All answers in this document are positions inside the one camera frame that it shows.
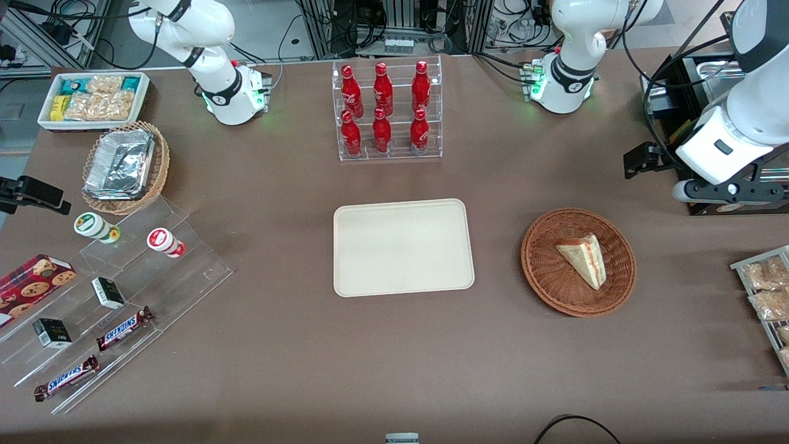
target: brown table surface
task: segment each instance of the brown table surface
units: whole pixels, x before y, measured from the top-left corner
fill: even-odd
[[[635,52],[651,70],[667,54]],[[238,127],[206,112],[186,70],[149,71],[143,118],[172,152],[164,194],[237,271],[65,416],[2,384],[0,442],[376,443],[417,431],[425,444],[505,444],[563,413],[624,442],[787,442],[789,393],[756,390],[785,379],[728,268],[789,243],[787,218],[693,218],[671,199],[671,172],[625,181],[622,154],[649,134],[621,51],[571,115],[525,103],[474,58],[444,57],[443,69],[444,158],[396,165],[338,161],[329,62],[287,66],[271,111]],[[88,243],[71,224],[88,209],[79,190],[95,138],[41,131],[26,174],[74,207],[10,216],[1,274]],[[471,289],[335,294],[339,206],[434,198],[466,204]],[[633,295],[606,317],[554,311],[521,271],[526,228],[565,206],[606,216],[636,254]]]

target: red coca-cola bottle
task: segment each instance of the red coca-cola bottle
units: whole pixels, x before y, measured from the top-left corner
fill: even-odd
[[[361,132],[359,132],[359,126],[353,121],[353,115],[348,110],[342,110],[340,118],[342,119],[342,126],[340,126],[342,143],[346,146],[348,156],[361,156]]]
[[[361,104],[361,88],[359,82],[353,78],[353,70],[350,65],[344,65],[342,71],[342,101],[345,102],[346,109],[353,113],[356,119],[361,119],[365,115],[365,106]]]
[[[387,120],[387,113],[382,107],[376,108],[376,120],[372,123],[372,133],[376,136],[376,150],[386,154],[392,146],[392,127]]]
[[[376,63],[376,83],[372,86],[376,93],[376,106],[383,108],[387,116],[395,112],[395,95],[392,92],[392,80],[387,74],[387,64]]]
[[[428,63],[424,60],[417,62],[417,75],[411,84],[411,95],[413,97],[413,112],[417,112],[420,107],[428,109],[430,104],[430,77],[428,77]]]
[[[428,131],[430,125],[424,120],[424,108],[417,109],[411,122],[411,152],[415,156],[421,156],[428,150]]]

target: cookie box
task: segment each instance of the cookie box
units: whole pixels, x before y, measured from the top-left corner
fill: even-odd
[[[39,254],[0,278],[0,328],[76,276],[68,262]]]

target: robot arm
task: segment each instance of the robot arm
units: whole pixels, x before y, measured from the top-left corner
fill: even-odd
[[[592,76],[606,51],[600,31],[645,23],[655,18],[663,0],[556,0],[551,17],[564,33],[558,55],[546,55],[532,62],[542,66],[531,99],[545,109],[566,114],[577,110],[592,87]]]
[[[129,12],[145,7],[150,10],[129,17],[132,30],[189,69],[217,120],[239,125],[267,111],[269,90],[261,73],[234,66],[221,48],[235,33],[226,6],[215,0],[145,0],[132,3]]]
[[[787,21],[785,0],[744,0],[737,8],[730,37],[745,78],[708,106],[677,149],[679,158],[713,185],[789,143]]]

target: wicker basket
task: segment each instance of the wicker basket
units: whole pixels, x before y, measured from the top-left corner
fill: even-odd
[[[597,236],[607,279],[592,289],[559,253],[566,239]],[[539,297],[565,314],[588,318],[609,314],[621,306],[636,281],[636,261],[625,236],[611,222],[585,209],[565,208],[535,220],[521,245],[521,265]]]
[[[170,166],[170,149],[167,147],[167,141],[164,140],[162,133],[160,133],[155,126],[147,122],[134,122],[129,125],[119,126],[118,128],[113,128],[110,132],[131,130],[147,130],[156,136],[153,165],[148,172],[148,183],[146,184],[148,191],[145,192],[145,195],[141,199],[136,201],[100,201],[89,197],[83,192],[82,198],[84,198],[88,205],[94,210],[112,213],[118,216],[126,216],[134,210],[146,205],[162,193],[164,183],[167,181],[167,168]],[[93,156],[96,153],[96,149],[99,147],[99,141],[101,141],[101,137],[93,144],[93,149],[91,149],[90,154],[88,154],[88,161],[85,162],[85,166],[82,168],[83,180],[88,179],[88,173],[93,165]]]

